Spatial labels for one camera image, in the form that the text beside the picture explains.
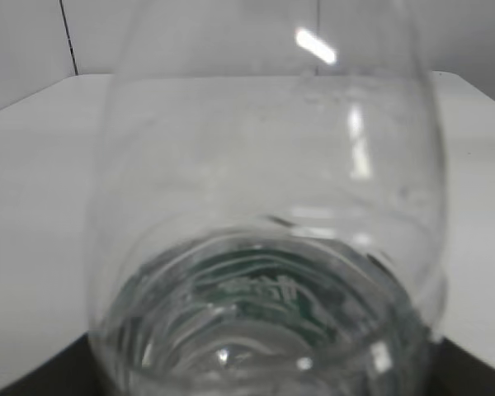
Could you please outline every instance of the clear glass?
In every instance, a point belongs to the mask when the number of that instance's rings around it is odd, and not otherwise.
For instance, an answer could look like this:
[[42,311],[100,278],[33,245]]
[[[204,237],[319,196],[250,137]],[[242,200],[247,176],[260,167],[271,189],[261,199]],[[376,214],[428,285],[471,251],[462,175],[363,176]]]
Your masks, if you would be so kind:
[[444,174],[403,0],[140,3],[87,233],[106,386],[420,394]]

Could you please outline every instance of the table surface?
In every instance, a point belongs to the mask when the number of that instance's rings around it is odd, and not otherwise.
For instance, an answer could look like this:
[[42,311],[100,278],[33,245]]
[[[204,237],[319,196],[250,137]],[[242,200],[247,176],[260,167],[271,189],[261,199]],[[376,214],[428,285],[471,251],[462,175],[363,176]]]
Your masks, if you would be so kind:
[[[82,230],[109,75],[0,111],[0,388],[86,331]],[[445,334],[495,368],[495,102],[434,72],[450,163]]]

